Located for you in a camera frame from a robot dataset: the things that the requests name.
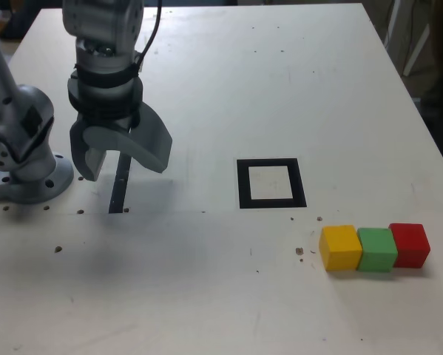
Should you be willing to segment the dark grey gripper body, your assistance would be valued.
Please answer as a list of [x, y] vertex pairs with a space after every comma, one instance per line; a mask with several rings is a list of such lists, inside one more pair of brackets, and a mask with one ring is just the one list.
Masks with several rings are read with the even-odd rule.
[[139, 125], [140, 120], [140, 113], [137, 110], [124, 117], [103, 117], [97, 115], [96, 112], [80, 112], [80, 125], [83, 131], [94, 126], [115, 131], [130, 131]]

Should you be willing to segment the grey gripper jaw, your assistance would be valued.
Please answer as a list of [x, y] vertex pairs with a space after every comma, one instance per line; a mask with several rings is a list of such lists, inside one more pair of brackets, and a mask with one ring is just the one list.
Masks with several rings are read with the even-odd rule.
[[115, 131], [94, 126], [84, 131], [84, 141], [102, 151], [119, 151], [134, 158], [153, 172], [163, 172], [172, 148], [170, 135], [160, 116], [142, 102], [138, 111], [140, 123], [130, 131]]
[[72, 161], [84, 179], [96, 181], [106, 157], [106, 151], [92, 148], [84, 141], [84, 131], [88, 127], [88, 120], [84, 116], [78, 116], [70, 129]]

